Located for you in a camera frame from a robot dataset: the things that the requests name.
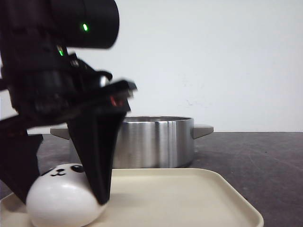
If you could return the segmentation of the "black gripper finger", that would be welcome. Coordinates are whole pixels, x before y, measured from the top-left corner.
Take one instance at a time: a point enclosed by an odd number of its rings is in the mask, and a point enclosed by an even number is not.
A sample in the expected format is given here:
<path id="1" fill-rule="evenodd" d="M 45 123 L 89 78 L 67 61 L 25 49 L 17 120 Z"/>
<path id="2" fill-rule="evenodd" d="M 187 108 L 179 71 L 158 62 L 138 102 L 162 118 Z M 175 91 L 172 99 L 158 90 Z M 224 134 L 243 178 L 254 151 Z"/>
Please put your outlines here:
<path id="1" fill-rule="evenodd" d="M 28 135 L 31 127 L 32 121 L 19 115 L 0 122 L 0 179 L 24 204 L 40 176 L 37 152 L 43 136 Z"/>

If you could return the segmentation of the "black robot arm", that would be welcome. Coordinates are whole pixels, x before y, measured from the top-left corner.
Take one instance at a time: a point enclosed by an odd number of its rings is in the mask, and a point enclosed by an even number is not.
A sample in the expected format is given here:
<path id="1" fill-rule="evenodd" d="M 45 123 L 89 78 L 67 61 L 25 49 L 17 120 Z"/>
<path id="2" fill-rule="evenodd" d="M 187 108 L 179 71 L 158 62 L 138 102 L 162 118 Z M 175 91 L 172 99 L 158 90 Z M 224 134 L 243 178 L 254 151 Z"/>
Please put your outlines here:
<path id="1" fill-rule="evenodd" d="M 0 178 L 25 202 L 39 177 L 35 127 L 66 123 L 99 204 L 110 197 L 116 140 L 136 85 L 102 86 L 94 70 L 67 49 L 112 47 L 119 32 L 113 0 L 3 0 L 0 3 L 1 90 L 17 115 L 0 122 Z"/>

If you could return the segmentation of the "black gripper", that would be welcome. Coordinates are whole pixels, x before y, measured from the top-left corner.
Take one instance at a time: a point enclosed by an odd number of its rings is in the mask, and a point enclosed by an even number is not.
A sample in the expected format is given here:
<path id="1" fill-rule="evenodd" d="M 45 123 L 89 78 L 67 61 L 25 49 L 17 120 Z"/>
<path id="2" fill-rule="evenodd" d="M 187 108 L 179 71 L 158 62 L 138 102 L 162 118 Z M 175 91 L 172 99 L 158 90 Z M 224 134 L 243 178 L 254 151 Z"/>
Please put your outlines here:
<path id="1" fill-rule="evenodd" d="M 9 91 L 17 111 L 1 120 L 1 136 L 25 136 L 30 128 L 68 122 L 92 192 L 106 204 L 118 131 L 136 85 L 127 80 L 100 85 L 102 77 L 112 75 L 94 70 L 62 45 L 2 45 L 0 55 L 0 88 Z M 109 114 L 85 114 L 96 107 Z"/>

